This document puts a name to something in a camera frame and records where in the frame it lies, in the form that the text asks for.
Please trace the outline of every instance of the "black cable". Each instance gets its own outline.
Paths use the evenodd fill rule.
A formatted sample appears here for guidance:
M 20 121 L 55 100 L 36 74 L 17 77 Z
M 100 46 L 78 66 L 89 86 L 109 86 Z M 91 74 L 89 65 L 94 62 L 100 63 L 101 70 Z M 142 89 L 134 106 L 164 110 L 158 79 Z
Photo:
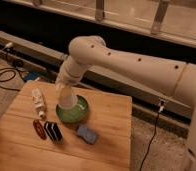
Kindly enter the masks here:
M 17 73 L 21 77 L 20 71 L 17 70 L 16 68 L 2 68 L 2 69 L 0 69 L 0 78 L 5 73 L 9 73 L 9 72 L 13 73 L 13 75 L 11 77 L 7 78 L 7 79 L 0 79 L 0 83 L 5 83 L 5 82 L 8 82 L 8 81 L 12 80 L 16 76 Z M 20 91 L 19 89 L 4 87 L 2 85 L 0 85 L 0 88 L 5 89 L 5 90 Z
M 156 116 L 155 123 L 154 123 L 154 134 L 153 134 L 151 140 L 149 141 L 149 145 L 148 145 L 146 154 L 145 154 L 145 156 L 144 156 L 144 158 L 143 158 L 143 160 L 142 160 L 142 162 L 141 162 L 140 170 L 139 170 L 139 171 L 142 171 L 143 164 L 144 164 L 144 162 L 145 162 L 145 160 L 146 160 L 146 157 L 147 157 L 148 154 L 149 154 L 149 150 L 150 150 L 152 141 L 154 140 L 154 137 L 155 137 L 155 135 L 156 135 L 156 133 L 157 133 L 157 123 L 158 123 L 158 120 L 159 120 L 159 116 L 160 116 L 160 112 L 157 112 L 157 116 Z

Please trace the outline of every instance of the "power cord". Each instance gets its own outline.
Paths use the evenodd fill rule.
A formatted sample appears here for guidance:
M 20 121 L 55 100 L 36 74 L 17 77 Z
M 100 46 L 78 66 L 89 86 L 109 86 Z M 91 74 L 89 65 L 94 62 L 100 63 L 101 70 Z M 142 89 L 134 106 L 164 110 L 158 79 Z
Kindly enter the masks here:
M 1 77 L 6 73 L 13 73 L 13 75 L 7 79 L 1 79 Z M 21 72 L 17 68 L 2 68 L 2 69 L 0 69 L 0 83 L 5 83 L 5 82 L 12 80 L 13 78 L 15 78 L 17 73 L 22 78 Z M 8 87 L 4 87 L 2 85 L 0 85 L 0 88 L 5 89 L 5 90 L 20 91 L 19 89 L 8 88 Z
M 154 122 L 154 134 L 151 137 L 151 140 L 149 141 L 148 148 L 147 148 L 147 151 L 145 153 L 145 156 L 143 157 L 143 160 L 141 162 L 139 171 L 142 171 L 143 164 L 144 164 L 144 162 L 145 162 L 145 160 L 146 160 L 146 158 L 147 158 L 147 156 L 149 154 L 149 150 L 150 150 L 151 144 L 152 144 L 152 142 L 154 140 L 154 137 L 155 137 L 155 135 L 157 133 L 157 123 L 158 123 L 158 120 L 159 120 L 160 113 L 163 111 L 163 109 L 165 107 L 165 102 L 166 102 L 165 100 L 160 99 L 160 104 L 159 104 L 160 108 L 159 108 L 159 110 L 157 112 L 157 116 L 156 116 L 156 119 L 155 119 L 155 122 Z
M 10 51 L 10 48 L 12 48 L 12 46 L 13 46 L 12 43 L 8 43 L 5 45 L 5 48 L 4 48 L 4 49 L 6 49 L 5 58 L 6 58 L 7 63 L 9 62 L 8 61 L 8 53 Z M 12 62 L 12 66 L 13 67 L 0 69 L 0 83 L 5 83 L 5 82 L 12 80 L 13 78 L 15 78 L 17 73 L 19 74 L 20 78 L 23 80 L 22 73 L 26 72 L 26 71 L 21 71 L 20 69 L 18 69 L 18 67 L 23 67 L 23 61 L 19 60 L 19 59 L 14 60 Z M 1 79 L 1 77 L 6 73 L 12 73 L 11 77 L 9 77 L 7 79 Z M 0 88 L 5 89 L 5 90 L 11 90 L 11 91 L 20 91 L 19 89 L 4 87 L 2 85 L 0 85 Z

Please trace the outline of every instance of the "wooden table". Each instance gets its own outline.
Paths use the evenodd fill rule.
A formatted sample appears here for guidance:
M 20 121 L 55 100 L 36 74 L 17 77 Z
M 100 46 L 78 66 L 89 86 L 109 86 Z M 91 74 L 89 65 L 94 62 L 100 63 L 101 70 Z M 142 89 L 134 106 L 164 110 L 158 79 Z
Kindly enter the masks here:
M 47 104 L 48 121 L 57 122 L 61 143 L 36 134 L 31 90 L 40 88 Z M 122 171 L 130 166 L 131 98 L 75 88 L 89 103 L 87 125 L 99 134 L 94 145 L 76 136 L 74 126 L 60 122 L 54 84 L 30 81 L 0 120 L 0 171 Z

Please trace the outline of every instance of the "floor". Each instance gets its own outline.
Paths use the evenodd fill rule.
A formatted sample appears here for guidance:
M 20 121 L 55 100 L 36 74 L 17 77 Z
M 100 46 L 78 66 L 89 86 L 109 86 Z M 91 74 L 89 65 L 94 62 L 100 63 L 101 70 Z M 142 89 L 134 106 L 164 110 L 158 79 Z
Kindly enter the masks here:
M 8 67 L 8 64 L 0 59 L 0 69 Z M 23 81 L 16 76 L 10 83 L 6 83 L 5 86 L 12 86 L 13 88 L 21 88 Z M 9 104 L 17 95 L 17 92 L 11 92 L 0 89 L 0 117 L 3 115 Z M 148 109 L 143 111 L 137 108 L 133 109 L 132 117 L 132 145 L 131 145 L 131 171 L 139 170 L 141 161 L 147 150 L 148 142 L 154 132 L 153 124 L 147 122 L 143 117 L 138 117 L 151 113 L 153 117 L 148 120 L 153 120 L 156 116 L 154 112 L 148 112 Z M 165 125 L 167 123 L 174 123 L 171 129 L 170 125 L 163 128 L 157 128 L 157 135 L 150 148 L 150 153 L 144 163 L 143 171 L 176 171 L 180 170 L 181 161 L 184 154 L 185 139 L 181 137 L 181 133 L 177 135 L 175 130 L 180 127 L 187 129 L 188 125 L 177 123 L 171 119 L 165 119 L 164 116 L 160 117 L 159 125 Z

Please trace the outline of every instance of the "small bottle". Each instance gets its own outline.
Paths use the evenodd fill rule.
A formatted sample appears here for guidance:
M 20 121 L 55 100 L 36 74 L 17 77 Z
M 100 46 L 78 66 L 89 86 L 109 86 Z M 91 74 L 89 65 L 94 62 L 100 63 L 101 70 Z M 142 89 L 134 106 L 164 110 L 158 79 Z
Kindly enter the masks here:
M 41 91 L 38 88 L 33 89 L 32 90 L 32 97 L 33 97 L 33 102 L 35 105 L 35 109 L 38 112 L 38 115 L 41 118 L 45 118 L 46 106 L 45 106 L 43 95 L 42 95 Z

